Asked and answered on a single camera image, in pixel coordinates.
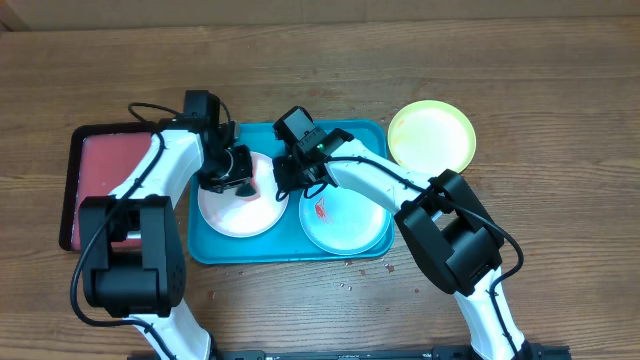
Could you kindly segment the white plate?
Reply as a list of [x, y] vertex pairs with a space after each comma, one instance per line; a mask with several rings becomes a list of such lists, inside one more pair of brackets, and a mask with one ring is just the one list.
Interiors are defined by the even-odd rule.
[[235, 238], [247, 238], [266, 232], [283, 216], [289, 198], [276, 200], [277, 185], [272, 159], [251, 152], [253, 178], [249, 184], [254, 195], [240, 197], [237, 189], [222, 194], [198, 189], [198, 207], [205, 222], [217, 232]]

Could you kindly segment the yellow-green plate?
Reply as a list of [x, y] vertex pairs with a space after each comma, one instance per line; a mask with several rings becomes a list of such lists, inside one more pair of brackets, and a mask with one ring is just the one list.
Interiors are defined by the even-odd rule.
[[387, 141], [399, 165], [429, 175], [464, 171], [476, 151], [471, 121], [438, 100], [416, 101], [399, 110], [389, 124]]

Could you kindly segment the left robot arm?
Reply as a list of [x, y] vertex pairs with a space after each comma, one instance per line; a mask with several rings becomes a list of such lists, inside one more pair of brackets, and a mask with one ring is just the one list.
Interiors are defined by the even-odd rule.
[[217, 359], [210, 333], [184, 299], [186, 260], [174, 209], [192, 177], [205, 191], [252, 197], [250, 151], [234, 140], [228, 108], [207, 90], [188, 90], [182, 111], [144, 120], [149, 150], [106, 196], [77, 212], [82, 253], [70, 285], [76, 317], [93, 327], [135, 327], [158, 359]]

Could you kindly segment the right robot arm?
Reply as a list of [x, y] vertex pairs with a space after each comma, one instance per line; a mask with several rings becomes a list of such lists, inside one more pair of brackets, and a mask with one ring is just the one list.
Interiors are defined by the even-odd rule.
[[514, 239], [494, 223], [459, 173], [429, 177], [407, 170], [341, 128], [323, 130], [300, 106], [273, 129], [285, 144], [284, 155], [273, 161], [279, 196], [331, 185], [380, 205], [393, 215], [421, 272], [455, 297], [474, 353], [482, 359], [529, 355], [502, 288], [516, 271], [502, 271], [500, 249]]

